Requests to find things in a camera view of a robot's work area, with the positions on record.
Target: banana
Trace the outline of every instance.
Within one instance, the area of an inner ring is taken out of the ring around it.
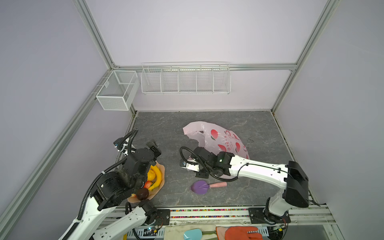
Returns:
[[[162,179],[161,172],[158,167],[151,166],[151,169],[156,173],[156,182],[152,186],[150,186],[150,188],[148,188],[149,191],[153,190],[155,187],[158,187]]]

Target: wire shelf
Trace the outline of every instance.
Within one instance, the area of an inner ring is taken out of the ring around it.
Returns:
[[[113,70],[96,98],[104,110],[128,111],[139,85],[136,71]]]
[[[229,65],[143,68],[141,90],[144,94],[228,94]]]

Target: orange oven mitt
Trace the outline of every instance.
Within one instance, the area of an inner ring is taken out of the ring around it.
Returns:
[[[257,230],[257,227],[230,227],[225,231],[225,240],[263,240],[263,236],[256,233]]]

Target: fruit bowl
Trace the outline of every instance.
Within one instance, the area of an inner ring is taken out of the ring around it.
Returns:
[[[165,167],[159,164],[157,161],[156,161],[156,167],[158,167],[161,172],[161,177],[162,177],[161,183],[157,188],[153,189],[152,191],[149,191],[149,196],[147,197],[147,199],[152,199],[159,192],[159,190],[164,186]],[[130,203],[140,202],[140,200],[137,197],[129,197],[127,200]]]

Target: pink plastic bag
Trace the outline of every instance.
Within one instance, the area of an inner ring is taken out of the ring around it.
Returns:
[[[184,134],[190,139],[197,140],[199,147],[218,154],[219,152],[231,152],[240,157],[249,159],[247,148],[240,138],[231,130],[226,130],[219,125],[209,122],[191,122],[183,127]]]

